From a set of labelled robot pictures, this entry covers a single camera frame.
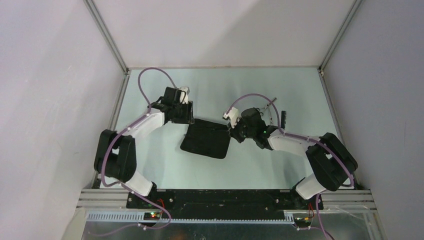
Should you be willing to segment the black zip tool case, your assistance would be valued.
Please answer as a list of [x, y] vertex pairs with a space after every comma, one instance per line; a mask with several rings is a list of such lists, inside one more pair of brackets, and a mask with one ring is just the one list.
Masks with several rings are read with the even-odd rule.
[[188, 126], [180, 149], [196, 155], [224, 159], [230, 140], [229, 129], [225, 124], [196, 118]]

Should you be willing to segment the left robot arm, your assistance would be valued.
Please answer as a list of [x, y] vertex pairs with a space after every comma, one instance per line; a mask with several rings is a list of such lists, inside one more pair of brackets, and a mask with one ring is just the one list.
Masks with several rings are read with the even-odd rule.
[[189, 100], [189, 93], [187, 86], [167, 87], [157, 101], [148, 105], [145, 113], [123, 130], [105, 129], [99, 136], [94, 170], [138, 193], [138, 201], [145, 208], [156, 206], [158, 194], [152, 191], [156, 184], [137, 170], [136, 139], [148, 136], [168, 122], [193, 124], [193, 102]]

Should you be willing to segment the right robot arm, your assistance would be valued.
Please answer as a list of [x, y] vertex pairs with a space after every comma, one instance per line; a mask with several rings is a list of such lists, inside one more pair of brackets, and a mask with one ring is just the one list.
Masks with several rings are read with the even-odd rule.
[[276, 125], [267, 125], [257, 108], [239, 112], [232, 107], [223, 119], [229, 121], [229, 134], [239, 143], [252, 139], [261, 149], [287, 152], [308, 160], [312, 174], [291, 189], [290, 201], [297, 209], [308, 206], [318, 193], [338, 190], [358, 168], [355, 158], [333, 133], [308, 137], [285, 132]]

